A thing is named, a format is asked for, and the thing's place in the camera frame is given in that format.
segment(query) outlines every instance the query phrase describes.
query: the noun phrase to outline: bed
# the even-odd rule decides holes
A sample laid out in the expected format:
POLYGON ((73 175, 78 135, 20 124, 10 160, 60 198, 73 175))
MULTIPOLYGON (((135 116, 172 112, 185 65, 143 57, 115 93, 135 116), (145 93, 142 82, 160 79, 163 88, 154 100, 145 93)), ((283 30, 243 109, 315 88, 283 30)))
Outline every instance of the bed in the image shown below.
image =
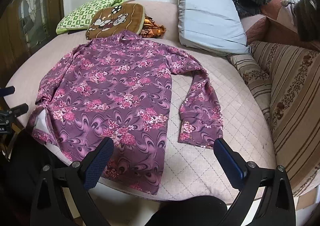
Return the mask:
MULTIPOLYGON (((225 57, 215 56, 200 49, 189 49, 179 43, 178 10, 175 4, 151 1, 135 1, 144 5, 146 13, 157 24, 167 28, 162 39, 156 42, 175 46, 192 54, 209 72, 212 85, 218 96, 224 119, 224 139, 230 147, 246 160, 256 162, 260 167, 275 168, 276 158, 271 132, 263 114, 237 70, 225 57)), ((35 99, 42 77, 69 51, 86 43, 85 31, 61 34, 30 57, 12 76, 7 86, 14 86, 16 92, 5 97, 9 107, 27 103, 29 111, 18 117, 26 126, 35 108, 35 99)), ((122 192, 151 200, 184 200, 193 196, 213 195, 225 203, 232 203, 238 194, 233 189, 220 167, 213 151, 192 145, 178 143, 180 116, 178 109, 188 92, 192 77, 172 76, 172 100, 168 122, 167 145, 161 187, 157 195, 150 195, 124 187, 105 178, 99 182, 122 192)), ((42 129, 43 119, 36 124, 42 129)), ((54 145, 46 147, 66 164, 69 161, 54 145)), ((262 197, 260 189, 256 198, 262 197)))

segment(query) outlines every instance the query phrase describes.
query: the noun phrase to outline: green checkered pillow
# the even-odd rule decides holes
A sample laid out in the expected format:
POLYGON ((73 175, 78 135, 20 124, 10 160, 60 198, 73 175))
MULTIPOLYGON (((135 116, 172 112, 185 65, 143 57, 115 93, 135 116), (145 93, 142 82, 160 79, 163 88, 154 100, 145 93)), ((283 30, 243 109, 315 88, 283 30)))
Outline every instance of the green checkered pillow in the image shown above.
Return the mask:
POLYGON ((97 11, 123 3, 124 0, 93 0, 73 10, 58 24, 56 33, 87 29, 97 11))

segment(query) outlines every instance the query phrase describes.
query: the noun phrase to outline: purple floral shirt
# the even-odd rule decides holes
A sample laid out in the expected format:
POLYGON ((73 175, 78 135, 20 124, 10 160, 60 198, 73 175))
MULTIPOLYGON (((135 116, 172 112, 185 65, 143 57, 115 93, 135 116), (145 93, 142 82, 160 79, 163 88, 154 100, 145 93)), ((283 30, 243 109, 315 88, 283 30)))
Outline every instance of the purple floral shirt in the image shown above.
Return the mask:
POLYGON ((100 141, 115 150, 103 176, 156 194, 164 168, 171 74, 193 71, 180 107, 180 143, 212 148, 222 136, 222 114, 208 74, 183 50, 144 40, 129 31, 93 39, 66 54, 41 80, 37 108, 45 109, 50 134, 34 138, 57 145, 70 160, 82 160, 100 141))

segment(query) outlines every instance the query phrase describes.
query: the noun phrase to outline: bolt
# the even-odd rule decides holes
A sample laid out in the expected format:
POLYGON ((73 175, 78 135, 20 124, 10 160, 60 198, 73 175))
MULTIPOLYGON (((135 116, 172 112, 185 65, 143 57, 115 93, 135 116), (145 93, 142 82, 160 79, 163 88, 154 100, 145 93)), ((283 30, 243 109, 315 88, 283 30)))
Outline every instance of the bolt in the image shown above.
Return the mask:
POLYGON ((45 165, 45 166, 42 168, 42 170, 43 170, 44 172, 47 172, 49 169, 50 169, 50 166, 49 166, 49 165, 45 165))
POLYGON ((249 161, 247 162, 247 164, 251 167, 251 168, 255 168, 257 166, 257 164, 254 161, 249 161))
POLYGON ((80 162, 79 161, 75 161, 71 165, 72 165, 73 168, 77 168, 77 167, 80 166, 80 162))
POLYGON ((285 170, 285 168, 282 165, 278 165, 277 168, 280 172, 284 172, 285 170))

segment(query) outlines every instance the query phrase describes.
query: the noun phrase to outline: blue gripper pad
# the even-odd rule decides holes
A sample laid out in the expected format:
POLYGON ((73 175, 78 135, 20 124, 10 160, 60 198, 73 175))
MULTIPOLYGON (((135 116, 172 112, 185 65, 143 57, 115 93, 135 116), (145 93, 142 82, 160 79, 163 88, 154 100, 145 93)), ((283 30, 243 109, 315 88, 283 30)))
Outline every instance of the blue gripper pad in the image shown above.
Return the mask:
POLYGON ((94 151, 89 152, 84 158, 83 161, 86 161, 85 159, 87 157, 88 160, 94 156, 93 160, 88 164, 84 171, 83 186, 86 190, 94 188, 98 183, 104 168, 107 166, 107 163, 113 154, 113 148, 113 140, 111 138, 105 138, 94 151))
POLYGON ((244 159, 238 152, 232 151, 229 145, 222 138, 215 140, 213 152, 228 177, 232 187, 239 190, 242 189, 244 185, 244 178, 247 174, 244 159))

